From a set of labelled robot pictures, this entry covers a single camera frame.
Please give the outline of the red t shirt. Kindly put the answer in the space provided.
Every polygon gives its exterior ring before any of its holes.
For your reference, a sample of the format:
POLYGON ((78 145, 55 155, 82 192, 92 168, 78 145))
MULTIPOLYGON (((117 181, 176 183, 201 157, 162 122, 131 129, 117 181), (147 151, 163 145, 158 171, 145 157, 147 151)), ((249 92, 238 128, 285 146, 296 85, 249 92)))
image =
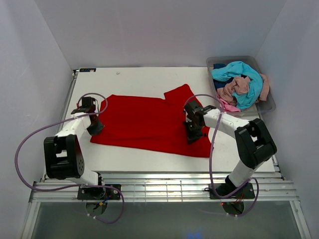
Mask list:
POLYGON ((164 93, 164 98, 110 95, 102 101, 99 115, 104 125, 91 143, 145 149, 191 157, 208 158, 209 128, 204 136, 188 144, 184 126, 185 101, 194 93, 184 84, 164 93))

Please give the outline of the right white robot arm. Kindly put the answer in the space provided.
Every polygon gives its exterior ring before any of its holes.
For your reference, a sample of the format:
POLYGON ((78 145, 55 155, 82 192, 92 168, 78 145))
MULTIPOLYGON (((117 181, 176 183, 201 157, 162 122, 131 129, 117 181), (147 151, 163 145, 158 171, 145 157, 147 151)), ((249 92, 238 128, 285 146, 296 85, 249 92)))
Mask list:
POLYGON ((204 127, 215 129, 212 141, 215 140, 217 130, 236 140, 239 162, 226 177, 225 183, 217 188, 214 188, 212 180, 212 152, 209 156, 211 191, 217 198, 238 197, 255 171, 277 153, 277 147, 260 118, 240 119, 211 105, 202 107, 196 100, 186 103, 184 111, 187 118, 184 122, 187 143, 192 144, 201 139, 204 136, 202 132, 204 127))

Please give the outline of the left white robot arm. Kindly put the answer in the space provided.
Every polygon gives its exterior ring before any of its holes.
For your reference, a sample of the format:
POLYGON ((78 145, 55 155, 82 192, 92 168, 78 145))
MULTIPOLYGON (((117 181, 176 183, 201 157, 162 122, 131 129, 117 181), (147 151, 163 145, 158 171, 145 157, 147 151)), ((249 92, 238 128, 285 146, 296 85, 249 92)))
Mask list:
POLYGON ((55 136, 44 140, 44 158, 50 179, 69 179, 76 184, 89 185, 89 194, 100 199, 105 195, 106 187, 101 184, 98 173, 86 168, 79 142, 85 132, 95 136, 104 128, 96 115, 96 103, 93 97, 81 100, 81 105, 71 112, 71 121, 55 136))

